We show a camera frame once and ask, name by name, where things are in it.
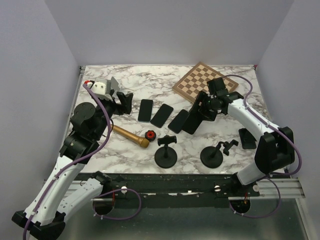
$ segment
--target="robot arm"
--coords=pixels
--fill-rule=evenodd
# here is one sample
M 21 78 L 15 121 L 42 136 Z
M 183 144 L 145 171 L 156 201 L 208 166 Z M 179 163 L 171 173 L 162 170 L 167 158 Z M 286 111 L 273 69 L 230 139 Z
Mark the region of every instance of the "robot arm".
M 251 108 L 264 121 L 262 122 L 248 111 L 247 107 L 245 107 L 244 100 L 240 98 L 230 103 L 227 110 L 230 116 L 237 119 L 256 140 L 259 140 L 254 162 L 236 174 L 236 178 L 242 186 L 251 184 L 272 171 L 284 168 L 295 160 L 293 148 L 264 123 L 283 131 L 291 141 L 293 141 L 292 131 L 288 127 L 280 128 L 278 125 L 269 122 L 260 113 Z
M 66 221 L 85 203 L 101 194 L 105 183 L 110 181 L 108 176 L 96 172 L 85 185 L 63 199 L 72 181 L 93 152 L 98 150 L 98 140 L 107 127 L 106 113 L 111 118 L 113 114 L 129 114 L 132 108 L 133 93 L 124 95 L 118 91 L 116 95 L 121 103 L 116 103 L 112 97 L 115 91 L 111 89 L 111 81 L 96 79 L 86 84 L 100 99 L 99 105 L 95 107 L 83 102 L 74 109 L 70 119 L 72 131 L 64 140 L 48 180 L 34 201 L 12 217 L 13 222 L 25 231 L 29 230 L 38 240 L 56 240 L 64 230 Z
M 254 162 L 231 178 L 235 191 L 294 162 L 293 147 L 273 130 L 279 130 L 293 142 L 294 136 L 290 128 L 280 128 L 269 122 L 245 103 L 244 97 L 238 92 L 229 93 L 221 77 L 208 81 L 207 84 L 210 96 L 203 91 L 198 94 L 182 129 L 193 134 L 202 121 L 214 121 L 217 114 L 229 114 L 258 140 Z

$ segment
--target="black metal frame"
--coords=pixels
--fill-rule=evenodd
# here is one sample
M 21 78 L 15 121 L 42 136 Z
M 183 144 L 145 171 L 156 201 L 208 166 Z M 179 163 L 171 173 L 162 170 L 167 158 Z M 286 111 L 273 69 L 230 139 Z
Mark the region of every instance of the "black metal frame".
M 105 173 L 111 180 L 107 183 L 113 190 L 125 186 L 134 189 L 142 198 L 142 208 L 228 208 L 228 197 L 258 197 L 252 183 L 234 192 L 231 189 L 231 174 L 139 174 Z M 91 173 L 80 173 L 75 181 L 86 181 Z M 114 207 L 136 209 L 137 196 L 132 192 L 118 193 Z

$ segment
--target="chessboard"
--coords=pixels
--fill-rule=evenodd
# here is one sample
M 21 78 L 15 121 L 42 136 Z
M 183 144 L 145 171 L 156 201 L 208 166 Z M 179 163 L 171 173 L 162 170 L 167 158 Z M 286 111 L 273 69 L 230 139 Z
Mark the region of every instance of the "chessboard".
M 180 96 L 184 97 L 191 103 L 194 103 L 200 91 L 209 93 L 207 86 L 208 81 L 223 76 L 224 75 L 214 70 L 212 67 L 199 62 L 186 75 L 184 75 L 172 89 Z M 233 92 L 239 85 L 239 83 L 228 77 L 223 78 L 223 81 L 229 93 Z

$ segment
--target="black clamp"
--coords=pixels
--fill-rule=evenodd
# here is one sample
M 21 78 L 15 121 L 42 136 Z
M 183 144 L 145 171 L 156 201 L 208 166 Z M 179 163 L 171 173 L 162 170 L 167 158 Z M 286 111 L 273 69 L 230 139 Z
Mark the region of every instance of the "black clamp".
M 256 149 L 256 139 L 246 128 L 239 129 L 239 136 L 243 149 Z
M 111 177 L 100 171 L 92 173 L 90 178 L 98 180 L 102 186 L 104 186 L 106 183 L 110 183 L 112 180 Z
M 216 146 L 207 146 L 200 153 L 201 162 L 206 167 L 210 169 L 215 169 L 219 167 L 224 160 L 224 156 L 220 151 L 221 146 L 224 146 L 223 153 L 229 156 L 230 148 L 233 145 L 238 146 L 238 144 L 239 142 L 233 139 L 230 143 L 227 141 L 220 141 Z
M 162 138 L 158 138 L 158 145 L 163 145 L 160 147 L 154 154 L 154 160 L 155 163 L 163 168 L 163 169 L 169 169 L 173 167 L 178 159 L 176 151 L 169 147 L 169 144 L 177 143 L 177 137 L 176 136 L 164 136 Z

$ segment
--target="screw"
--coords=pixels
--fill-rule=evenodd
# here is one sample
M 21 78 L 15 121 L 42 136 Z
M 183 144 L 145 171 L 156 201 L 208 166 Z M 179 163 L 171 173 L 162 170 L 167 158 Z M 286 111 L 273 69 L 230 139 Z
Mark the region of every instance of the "screw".
M 125 189 L 127 189 L 126 186 L 122 186 L 121 189 L 124 189 L 124 190 L 121 191 L 123 194 L 126 194 L 126 193 L 127 193 L 127 190 L 125 190 Z
M 252 187 L 252 189 L 253 189 L 253 191 L 255 191 L 255 192 L 259 192 L 260 187 L 259 187 L 258 185 L 254 185 L 254 186 Z
M 215 192 L 220 192 L 221 191 L 221 187 L 219 185 L 215 185 L 214 186 L 214 191 Z

